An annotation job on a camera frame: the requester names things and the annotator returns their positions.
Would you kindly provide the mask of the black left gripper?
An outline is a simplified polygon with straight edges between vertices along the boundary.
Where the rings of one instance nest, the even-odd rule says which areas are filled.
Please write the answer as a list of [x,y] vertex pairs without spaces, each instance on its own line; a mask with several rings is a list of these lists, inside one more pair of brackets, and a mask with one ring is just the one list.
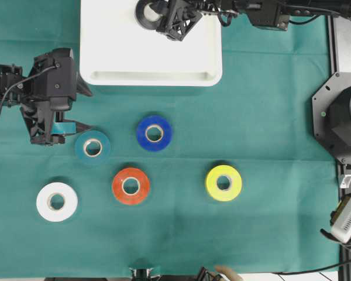
[[54,49],[35,58],[30,75],[37,75],[25,83],[28,93],[21,98],[20,111],[34,145],[53,145],[65,142],[67,135],[92,129],[77,121],[65,120],[76,100],[76,94],[92,97],[88,84],[77,80],[73,50]]

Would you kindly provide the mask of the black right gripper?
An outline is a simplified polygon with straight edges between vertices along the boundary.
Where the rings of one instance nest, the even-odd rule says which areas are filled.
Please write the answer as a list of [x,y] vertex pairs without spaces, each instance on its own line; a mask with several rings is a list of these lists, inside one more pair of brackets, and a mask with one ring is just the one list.
[[182,42],[203,15],[217,15],[221,1],[155,1],[152,10],[160,15],[155,31]]

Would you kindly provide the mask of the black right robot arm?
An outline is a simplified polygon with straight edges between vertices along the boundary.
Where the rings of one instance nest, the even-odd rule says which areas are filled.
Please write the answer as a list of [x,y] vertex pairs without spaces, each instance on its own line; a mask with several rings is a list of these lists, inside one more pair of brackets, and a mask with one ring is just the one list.
[[203,16],[216,16],[223,27],[244,14],[261,29],[286,31],[290,17],[351,18],[351,1],[154,1],[150,9],[160,15],[156,32],[183,41]]

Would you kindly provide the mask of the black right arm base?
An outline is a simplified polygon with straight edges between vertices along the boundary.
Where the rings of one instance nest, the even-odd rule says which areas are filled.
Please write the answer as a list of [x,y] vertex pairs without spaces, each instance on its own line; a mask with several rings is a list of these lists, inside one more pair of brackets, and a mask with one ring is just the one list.
[[341,164],[351,165],[351,73],[337,72],[312,97],[315,139]]

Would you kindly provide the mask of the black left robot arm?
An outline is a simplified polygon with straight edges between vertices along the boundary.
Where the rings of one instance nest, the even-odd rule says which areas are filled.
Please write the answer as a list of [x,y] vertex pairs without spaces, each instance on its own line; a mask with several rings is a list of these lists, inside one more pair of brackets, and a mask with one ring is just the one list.
[[92,96],[77,71],[71,48],[58,48],[35,57],[27,77],[21,66],[0,64],[0,108],[20,107],[34,145],[64,144],[67,136],[92,128],[65,118],[78,94]]

